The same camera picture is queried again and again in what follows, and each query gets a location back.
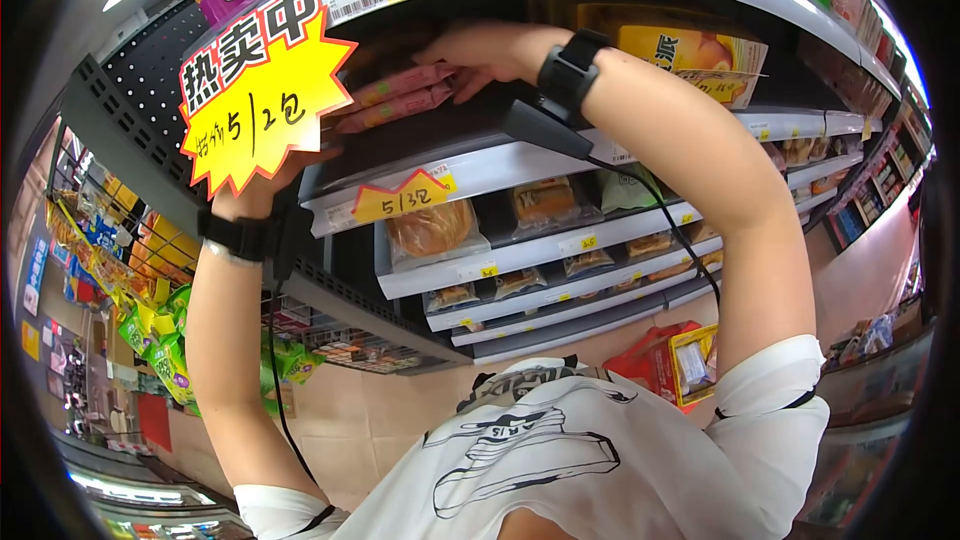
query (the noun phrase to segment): yellow starburst sign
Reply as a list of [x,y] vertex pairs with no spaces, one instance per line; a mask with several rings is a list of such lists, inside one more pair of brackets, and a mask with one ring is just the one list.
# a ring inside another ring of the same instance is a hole
[[234,195],[273,177],[290,150],[321,151],[320,116],[353,100],[336,73],[356,42],[327,38],[321,0],[268,0],[180,67],[190,184]]

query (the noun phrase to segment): black wristband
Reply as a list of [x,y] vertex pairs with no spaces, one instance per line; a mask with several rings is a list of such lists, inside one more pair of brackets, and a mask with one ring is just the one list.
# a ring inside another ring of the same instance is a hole
[[607,36],[581,28],[566,46],[551,48],[536,77],[539,107],[567,126],[575,126],[580,121],[580,105],[599,74],[594,56],[609,45]]

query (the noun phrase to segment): white t-shirt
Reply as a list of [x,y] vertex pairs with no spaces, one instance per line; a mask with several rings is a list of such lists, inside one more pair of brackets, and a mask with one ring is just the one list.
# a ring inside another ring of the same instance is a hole
[[[614,375],[543,383],[512,406],[483,404],[407,451],[356,512],[272,486],[234,488],[260,540],[496,540],[527,508],[575,538],[783,538],[804,504],[827,403],[784,408],[820,379],[812,335],[754,354],[716,384],[706,429],[676,406]],[[522,361],[502,375],[562,366]]]

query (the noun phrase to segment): hand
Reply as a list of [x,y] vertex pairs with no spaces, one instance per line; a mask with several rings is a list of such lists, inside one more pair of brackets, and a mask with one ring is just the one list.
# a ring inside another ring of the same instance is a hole
[[453,102],[460,104],[494,80],[523,79],[536,84],[550,49],[566,44],[572,35],[570,30],[535,23],[461,22],[413,59],[417,65],[444,61],[463,67],[453,80]]
[[272,178],[253,174],[239,196],[234,196],[233,190],[223,186],[213,197],[210,209],[213,215],[229,221],[237,218],[264,220],[270,217],[270,211],[274,208],[274,195],[289,186],[297,174],[310,165],[339,156],[341,152],[341,147],[325,148],[322,152],[291,150]]

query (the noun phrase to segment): red plastic bag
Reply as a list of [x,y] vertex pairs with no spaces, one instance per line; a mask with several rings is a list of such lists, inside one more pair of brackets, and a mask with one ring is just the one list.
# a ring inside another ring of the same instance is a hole
[[[605,360],[603,367],[677,405],[673,364],[670,360],[667,341],[678,334],[685,334],[702,327],[696,321],[684,321],[665,328],[654,326],[626,352]],[[694,407],[696,407],[695,403],[678,406],[678,409],[688,414]]]

